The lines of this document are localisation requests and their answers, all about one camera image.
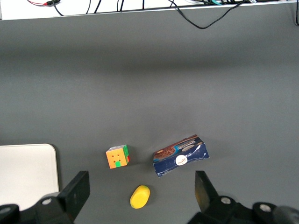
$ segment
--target black cable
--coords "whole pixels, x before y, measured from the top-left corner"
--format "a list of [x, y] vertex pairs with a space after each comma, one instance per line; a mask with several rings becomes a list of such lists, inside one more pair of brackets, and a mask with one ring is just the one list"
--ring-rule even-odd
[[213, 3], [211, 0], [204, 1], [204, 0], [195, 0], [196, 2], [204, 3], [204, 5], [212, 5], [217, 6], [217, 4]]
[[87, 12], [85, 14], [88, 14], [91, 3], [92, 3], [92, 0], [89, 0], [89, 6], [88, 6]]
[[99, 0], [98, 6], [97, 6], [97, 8], [95, 9], [94, 13], [97, 13], [97, 10], [98, 10], [98, 8], [99, 8], [101, 2], [102, 2], [102, 0]]
[[61, 15], [61, 16], [64, 16], [64, 15], [62, 15], [62, 14], [59, 12], [59, 10], [57, 9], [57, 7], [56, 7], [56, 4], [55, 4], [54, 0], [52, 0], [52, 2], [53, 2], [53, 5], [54, 5], [54, 8], [55, 8], [55, 9], [56, 9], [56, 11], [58, 12], [58, 14], [59, 14], [59, 15]]
[[297, 26], [299, 26], [299, 22], [298, 22], [298, 5], [299, 5], [299, 0], [297, 0], [297, 4], [296, 4], [296, 24]]
[[120, 11], [122, 11], [122, 7], [123, 7], [123, 2], [124, 2], [125, 0], [122, 0], [121, 1], [121, 10]]
[[211, 25], [213, 25], [214, 23], [218, 22], [219, 20], [221, 20], [227, 13], [229, 13], [229, 11], [233, 10], [234, 8], [239, 7], [241, 4], [243, 4], [244, 2], [246, 2], [247, 0], [243, 0], [241, 2], [239, 2], [238, 4], [236, 4], [234, 7], [231, 7], [228, 11], [226, 11], [220, 18], [216, 19], [214, 22], [210, 23], [209, 25], [207, 25], [206, 27], [200, 27], [198, 25], [196, 25], [194, 22], [192, 22], [191, 20], [189, 20], [184, 13], [179, 9], [179, 7], [177, 6], [176, 3], [174, 3], [174, 1], [168, 0], [170, 2], [173, 2], [173, 4], [175, 5], [175, 7], [177, 8], [178, 13], [180, 13], [180, 15], [187, 20], [189, 23], [191, 23], [193, 26], [195, 26], [198, 29], [206, 29], [209, 28]]

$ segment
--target screw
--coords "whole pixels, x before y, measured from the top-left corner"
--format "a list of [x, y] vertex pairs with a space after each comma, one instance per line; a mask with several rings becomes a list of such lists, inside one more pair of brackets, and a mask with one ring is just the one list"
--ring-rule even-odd
[[223, 197], [221, 199], [221, 202], [224, 203], [224, 204], [231, 204], [232, 203], [228, 197]]
[[0, 210], [0, 215], [2, 215], [2, 214], [4, 214], [4, 213], [7, 213], [7, 212], [9, 212], [10, 210], [11, 210], [10, 207], [3, 208], [3, 209]]
[[264, 212], [271, 212], [272, 211], [272, 209], [266, 204], [261, 204], [260, 209]]
[[48, 198], [48, 199], [46, 199], [46, 200], [43, 200], [43, 201], [42, 201], [42, 204], [43, 204], [43, 205], [47, 205], [47, 204], [50, 204], [51, 201], [52, 201], [52, 199], [51, 199], [51, 198]]

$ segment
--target white shelf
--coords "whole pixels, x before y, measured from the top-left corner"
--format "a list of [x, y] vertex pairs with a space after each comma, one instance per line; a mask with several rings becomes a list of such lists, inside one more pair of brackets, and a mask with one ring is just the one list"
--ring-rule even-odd
[[[32, 0], [34, 2], [45, 3], [47, 0]], [[98, 0], [92, 0], [91, 6], [88, 14], [93, 14]], [[118, 10], [121, 8], [122, 0], [118, 2]], [[194, 4], [188, 2], [187, 0], [176, 0], [178, 6], [191, 6], [194, 8]], [[264, 4], [281, 4], [287, 2], [296, 2], [296, 0], [291, 1], [279, 1], [279, 2], [267, 2], [267, 3], [256, 3], [255, 5]], [[168, 0], [145, 0], [144, 8], [149, 10], [170, 10], [165, 9], [170, 6]], [[57, 4], [58, 10], [66, 16], [85, 14], [89, 5], [89, 0], [61, 0]], [[200, 6], [203, 7], [231, 7], [232, 5], [223, 6]], [[124, 12], [132, 10], [142, 10], [142, 0], [124, 0], [123, 9]], [[117, 0], [102, 0], [97, 13], [119, 13], [117, 12]], [[59, 17], [53, 6], [50, 7], [37, 7], [26, 0], [0, 0], [0, 18], [2, 20], [19, 20], [19, 19], [37, 19], [37, 18], [52, 18]]]

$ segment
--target white board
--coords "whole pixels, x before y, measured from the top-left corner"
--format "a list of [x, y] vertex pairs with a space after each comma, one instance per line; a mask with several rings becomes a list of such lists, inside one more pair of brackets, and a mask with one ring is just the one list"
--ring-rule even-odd
[[56, 152], [49, 144], [0, 146], [0, 205], [20, 210], [58, 192]]

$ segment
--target white panel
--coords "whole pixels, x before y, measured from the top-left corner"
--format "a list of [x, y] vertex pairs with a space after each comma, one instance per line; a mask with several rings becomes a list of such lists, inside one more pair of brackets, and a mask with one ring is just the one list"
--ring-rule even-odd
[[0, 1], [0, 20], [2, 20], [1, 1]]
[[[32, 0], [37, 3], [45, 3], [48, 0]], [[60, 15], [53, 6], [38, 7], [30, 4], [26, 0], [0, 0], [2, 5], [2, 19], [3, 20], [17, 20], [17, 19], [37, 19], [37, 18], [51, 18], [59, 17]], [[93, 14], [97, 8], [99, 0], [92, 0], [88, 14]], [[281, 0], [274, 2], [261, 2], [256, 4], [244, 4], [243, 6], [264, 5], [264, 4], [280, 4], [280, 3], [294, 3], [296, 0]], [[193, 6], [191, 0], [175, 0], [178, 6]], [[120, 11], [122, 0], [102, 0], [97, 13], [117, 13]], [[87, 12], [89, 0], [61, 0], [57, 4], [59, 12], [66, 16], [84, 15]], [[159, 9], [169, 7], [171, 2], [169, 0], [145, 0], [145, 9]], [[199, 6], [205, 7], [233, 7], [234, 5], [223, 6]], [[123, 11], [142, 10], [142, 0], [123, 0]]]
[[0, 146], [0, 205], [20, 210], [58, 192], [56, 153], [48, 144]]

